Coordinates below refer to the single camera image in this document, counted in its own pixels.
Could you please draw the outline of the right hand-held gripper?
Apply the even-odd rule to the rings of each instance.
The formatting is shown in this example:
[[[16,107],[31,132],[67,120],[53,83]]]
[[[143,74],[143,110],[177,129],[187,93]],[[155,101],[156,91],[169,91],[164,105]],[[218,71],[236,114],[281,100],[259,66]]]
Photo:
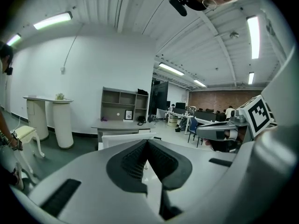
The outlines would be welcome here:
[[[196,128],[196,134],[207,140],[236,140],[239,127],[247,127],[251,137],[255,138],[273,121],[271,112],[262,97],[258,95],[235,109],[230,121],[201,125]]]

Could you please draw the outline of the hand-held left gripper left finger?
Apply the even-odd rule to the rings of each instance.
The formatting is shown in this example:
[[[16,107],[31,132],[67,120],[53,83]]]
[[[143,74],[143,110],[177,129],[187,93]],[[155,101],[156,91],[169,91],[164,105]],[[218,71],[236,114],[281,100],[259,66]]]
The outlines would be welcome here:
[[[52,173],[28,194],[13,189],[24,208],[44,224],[159,224],[142,182],[149,141],[93,151]]]

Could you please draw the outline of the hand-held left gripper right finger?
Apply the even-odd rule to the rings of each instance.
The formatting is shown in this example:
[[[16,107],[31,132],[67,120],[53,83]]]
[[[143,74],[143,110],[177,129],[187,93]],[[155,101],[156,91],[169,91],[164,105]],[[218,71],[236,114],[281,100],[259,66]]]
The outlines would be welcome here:
[[[295,194],[297,127],[278,126],[237,154],[194,150],[150,140],[192,162],[186,182],[162,189],[159,211],[147,224],[272,224],[293,218],[284,201]]]

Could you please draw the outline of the blue office chair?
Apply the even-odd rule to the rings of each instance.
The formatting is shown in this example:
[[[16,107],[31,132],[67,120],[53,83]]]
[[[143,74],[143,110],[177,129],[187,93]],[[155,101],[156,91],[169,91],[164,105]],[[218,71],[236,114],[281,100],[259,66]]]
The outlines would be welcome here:
[[[202,123],[199,123],[194,117],[190,118],[190,124],[189,124],[189,137],[188,137],[188,142],[190,141],[190,136],[193,136],[193,140],[195,139],[196,134],[196,129],[197,127],[203,125]]]

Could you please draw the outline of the white office desk row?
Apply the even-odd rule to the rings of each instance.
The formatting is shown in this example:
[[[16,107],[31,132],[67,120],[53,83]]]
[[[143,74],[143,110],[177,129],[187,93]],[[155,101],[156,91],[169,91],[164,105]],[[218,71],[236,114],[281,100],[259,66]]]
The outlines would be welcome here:
[[[189,114],[183,114],[182,111],[179,112],[172,112],[172,111],[166,111],[166,110],[161,110],[157,109],[156,117],[158,119],[165,118],[167,115],[168,117],[168,125],[171,123],[170,119],[187,119],[187,124],[184,131],[184,135],[187,135],[189,133],[189,126],[190,126],[190,119],[194,117],[198,123],[200,124],[213,124],[216,123],[216,114],[214,113],[206,113],[206,112],[195,112],[194,115],[189,115]]]

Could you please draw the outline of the grey wooden desk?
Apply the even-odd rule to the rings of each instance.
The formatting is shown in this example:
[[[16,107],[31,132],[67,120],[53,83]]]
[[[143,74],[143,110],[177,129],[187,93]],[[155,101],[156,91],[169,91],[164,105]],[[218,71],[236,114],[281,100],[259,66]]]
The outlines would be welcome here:
[[[101,121],[97,119],[91,128],[97,129],[98,142],[102,142],[103,133],[138,133],[140,130],[150,131],[155,128],[155,124],[147,122],[140,126],[137,121]]]

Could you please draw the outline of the grey shelf unit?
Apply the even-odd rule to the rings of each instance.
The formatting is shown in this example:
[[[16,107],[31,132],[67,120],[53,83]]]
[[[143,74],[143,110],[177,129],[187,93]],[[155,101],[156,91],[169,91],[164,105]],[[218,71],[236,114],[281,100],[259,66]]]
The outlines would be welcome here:
[[[101,97],[100,119],[108,121],[137,121],[139,116],[148,114],[148,96],[134,91],[103,87]],[[133,120],[125,120],[125,111],[133,111]]]

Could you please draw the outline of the person's right hand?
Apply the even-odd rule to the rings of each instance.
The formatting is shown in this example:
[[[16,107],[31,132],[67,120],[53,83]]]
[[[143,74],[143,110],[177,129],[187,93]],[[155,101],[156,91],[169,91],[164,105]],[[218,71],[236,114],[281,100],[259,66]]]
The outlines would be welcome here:
[[[252,140],[251,130],[247,126],[238,128],[238,136],[236,140],[207,140],[203,139],[204,144],[210,147],[213,151],[231,153],[241,147],[243,143]]]

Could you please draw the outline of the pale storage crate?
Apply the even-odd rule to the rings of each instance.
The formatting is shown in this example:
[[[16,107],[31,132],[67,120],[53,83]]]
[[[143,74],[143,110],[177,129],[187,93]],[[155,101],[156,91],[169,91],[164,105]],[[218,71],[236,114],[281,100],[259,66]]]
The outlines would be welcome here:
[[[171,127],[176,127],[178,124],[178,116],[169,114],[167,125]]]

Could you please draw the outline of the black partition panel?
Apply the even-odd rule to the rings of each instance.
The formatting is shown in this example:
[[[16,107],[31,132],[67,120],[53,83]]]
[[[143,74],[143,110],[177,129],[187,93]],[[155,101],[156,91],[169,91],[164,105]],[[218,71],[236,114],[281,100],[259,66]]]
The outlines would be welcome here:
[[[166,111],[167,109],[167,96],[168,96],[168,82],[153,83],[151,87],[150,100],[149,100],[149,115],[156,115],[157,109]]]

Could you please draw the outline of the white curved console table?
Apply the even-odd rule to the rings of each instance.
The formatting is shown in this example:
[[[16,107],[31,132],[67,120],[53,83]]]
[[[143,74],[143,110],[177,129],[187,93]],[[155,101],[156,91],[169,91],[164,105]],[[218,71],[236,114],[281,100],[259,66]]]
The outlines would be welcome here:
[[[54,123],[54,131],[58,146],[61,149],[71,148],[74,144],[71,131],[71,110],[70,99],[56,99],[42,96],[24,96],[27,105],[27,117],[29,126],[37,131],[37,135],[41,140],[49,136],[47,118],[46,118],[46,102],[52,107],[52,118]]]

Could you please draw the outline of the person's white shirt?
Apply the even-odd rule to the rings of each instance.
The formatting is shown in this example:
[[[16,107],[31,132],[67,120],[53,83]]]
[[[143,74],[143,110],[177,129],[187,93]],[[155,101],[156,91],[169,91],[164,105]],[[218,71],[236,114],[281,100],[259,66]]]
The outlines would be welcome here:
[[[293,46],[285,64],[262,91],[278,127],[299,132],[299,48]]]

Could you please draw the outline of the cream cushioned stool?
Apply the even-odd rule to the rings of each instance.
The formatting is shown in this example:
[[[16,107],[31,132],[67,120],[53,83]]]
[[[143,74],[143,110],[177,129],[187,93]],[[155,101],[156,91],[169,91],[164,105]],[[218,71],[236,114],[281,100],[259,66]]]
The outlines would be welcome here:
[[[39,155],[42,158],[45,157],[45,154],[42,152],[42,149],[41,149],[40,138],[39,138],[35,128],[30,127],[30,126],[21,126],[15,130],[13,130],[13,135],[15,135],[16,138],[18,139],[19,143],[22,143],[22,144],[28,144],[31,142],[31,140],[35,140],[37,142],[37,148],[38,148]],[[21,156],[22,160],[24,161],[24,163],[26,164],[26,166],[28,167],[29,172],[33,176],[35,176],[35,173],[34,173],[32,167],[30,166],[28,160],[26,159],[24,152],[20,151],[20,150],[17,150],[17,151],[20,154],[20,156]]]

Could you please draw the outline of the thin-rimmed glasses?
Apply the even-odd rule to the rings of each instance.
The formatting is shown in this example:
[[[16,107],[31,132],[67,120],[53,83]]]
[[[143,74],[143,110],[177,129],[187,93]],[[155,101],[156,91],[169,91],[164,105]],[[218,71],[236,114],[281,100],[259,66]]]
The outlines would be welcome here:
[[[214,0],[203,0],[202,4],[208,10],[215,10],[218,7]]]

